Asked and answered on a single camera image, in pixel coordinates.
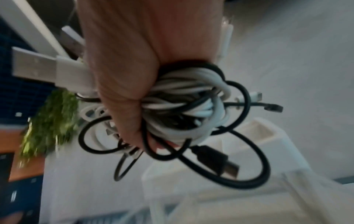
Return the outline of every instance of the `human hand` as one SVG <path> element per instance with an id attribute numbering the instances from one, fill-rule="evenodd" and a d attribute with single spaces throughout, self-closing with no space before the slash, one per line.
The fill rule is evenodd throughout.
<path id="1" fill-rule="evenodd" d="M 88 64 L 120 136 L 143 148 L 140 101 L 161 65 L 213 62 L 223 0 L 78 0 Z M 157 143 L 149 137 L 152 149 Z"/>

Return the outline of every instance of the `bundle of cables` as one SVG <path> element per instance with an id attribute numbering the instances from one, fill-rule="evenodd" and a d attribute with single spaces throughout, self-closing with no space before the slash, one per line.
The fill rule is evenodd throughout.
<path id="1" fill-rule="evenodd" d="M 226 102 L 231 96 L 231 87 L 238 89 L 243 95 L 243 102 Z M 94 154 L 123 153 L 114 179 L 120 180 L 141 156 L 142 150 L 125 143 L 119 138 L 119 133 L 112 126 L 112 118 L 108 111 L 100 104 L 99 98 L 87 98 L 77 94 L 80 100 L 96 103 L 90 108 L 81 111 L 85 117 L 89 110 L 94 109 L 94 118 L 86 117 L 89 123 L 81 130 L 79 144 L 87 152 Z M 261 106 L 265 110 L 282 112 L 283 107 L 276 104 L 251 102 L 250 95 L 245 87 L 233 81 L 225 80 L 223 72 L 214 64 L 203 61 L 180 61 L 161 67 L 155 85 L 149 94 L 142 100 L 142 138 L 144 152 L 150 157 L 169 161 L 179 159 L 203 177 L 223 186 L 235 189 L 252 189 L 263 185 L 270 176 L 270 165 L 263 152 L 252 141 L 234 129 L 241 124 L 251 106 Z M 224 127 L 229 119 L 229 110 L 232 107 L 242 108 L 240 116 L 230 125 Z M 113 133 L 118 140 L 118 146 L 107 150 L 97 143 L 102 150 L 89 147 L 84 137 L 95 125 L 103 123 L 106 130 Z M 153 151 L 148 144 L 148 132 L 170 154 L 161 155 Z M 262 163 L 261 173 L 250 180 L 236 180 L 239 167 L 228 161 L 228 156 L 209 146 L 198 146 L 211 135 L 220 135 L 229 132 L 248 144 L 259 157 Z M 179 145 L 175 149 L 168 142 Z M 191 149 L 199 162 L 211 171 L 202 168 L 186 158 L 183 153 Z M 128 156 L 133 156 L 133 162 L 121 174 L 123 162 Z M 222 177 L 228 173 L 232 179 Z"/>

